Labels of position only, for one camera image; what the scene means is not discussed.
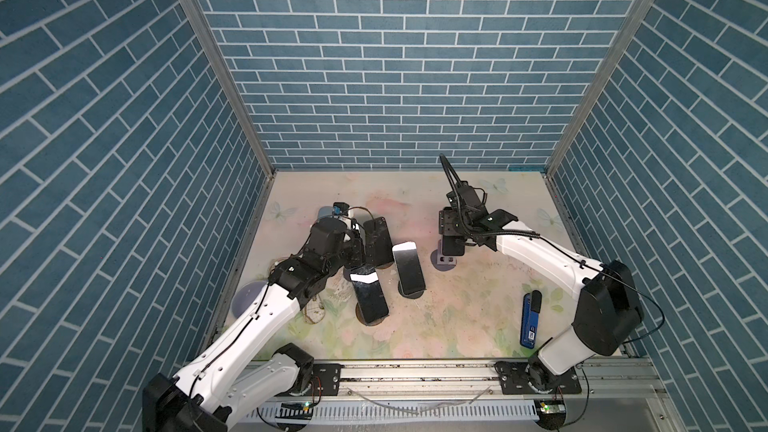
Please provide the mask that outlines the black phone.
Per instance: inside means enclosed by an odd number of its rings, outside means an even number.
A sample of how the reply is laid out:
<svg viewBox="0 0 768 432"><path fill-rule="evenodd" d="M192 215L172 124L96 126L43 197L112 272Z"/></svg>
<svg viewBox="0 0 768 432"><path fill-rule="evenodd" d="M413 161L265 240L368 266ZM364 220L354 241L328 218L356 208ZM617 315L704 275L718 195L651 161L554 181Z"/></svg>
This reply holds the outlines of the black phone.
<svg viewBox="0 0 768 432"><path fill-rule="evenodd" d="M389 307L376 269L370 265L354 268L349 279L357 299L360 321L375 326L389 315Z"/></svg>

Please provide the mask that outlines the teal case phone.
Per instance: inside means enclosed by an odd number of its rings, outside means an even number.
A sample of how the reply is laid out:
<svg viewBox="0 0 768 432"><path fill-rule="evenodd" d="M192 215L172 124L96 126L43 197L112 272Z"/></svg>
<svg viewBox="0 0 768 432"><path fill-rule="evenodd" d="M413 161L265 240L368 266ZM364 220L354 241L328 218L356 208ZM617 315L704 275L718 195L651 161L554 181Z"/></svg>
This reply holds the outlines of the teal case phone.
<svg viewBox="0 0 768 432"><path fill-rule="evenodd" d="M417 246L414 242L404 242L392 247L399 281L406 290L426 289L423 271L420 265Z"/></svg>

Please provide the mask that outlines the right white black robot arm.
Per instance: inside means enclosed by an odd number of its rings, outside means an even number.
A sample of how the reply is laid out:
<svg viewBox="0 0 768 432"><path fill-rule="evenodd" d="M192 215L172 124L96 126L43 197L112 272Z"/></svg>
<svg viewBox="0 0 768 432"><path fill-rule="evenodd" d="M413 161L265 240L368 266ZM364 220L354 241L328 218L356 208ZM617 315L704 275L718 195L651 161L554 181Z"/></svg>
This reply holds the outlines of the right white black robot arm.
<svg viewBox="0 0 768 432"><path fill-rule="evenodd" d="M461 179L445 155L439 161L451 188L449 205L439 212L439 254L460 257L468 244L487 247L531 267L576 301L571 324L528 358L524 376L532 390L552 393L576 365L632 341L645 318L641 301L653 299L636 288L626 265L571 251L503 209L488 211L487 197Z"/></svg>

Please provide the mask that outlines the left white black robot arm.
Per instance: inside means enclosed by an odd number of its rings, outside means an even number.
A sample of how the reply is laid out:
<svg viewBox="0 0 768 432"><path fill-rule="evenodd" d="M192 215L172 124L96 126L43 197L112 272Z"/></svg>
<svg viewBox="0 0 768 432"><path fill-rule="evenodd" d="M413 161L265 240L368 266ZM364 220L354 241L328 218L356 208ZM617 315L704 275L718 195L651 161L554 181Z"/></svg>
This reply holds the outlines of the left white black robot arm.
<svg viewBox="0 0 768 432"><path fill-rule="evenodd" d="M144 431L227 431L267 400L302 392L314 359L293 343L246 370L263 346L342 268L365 261L355 218L317 219L299 252L272 267L248 308L206 350L172 376L153 377L142 393Z"/></svg>

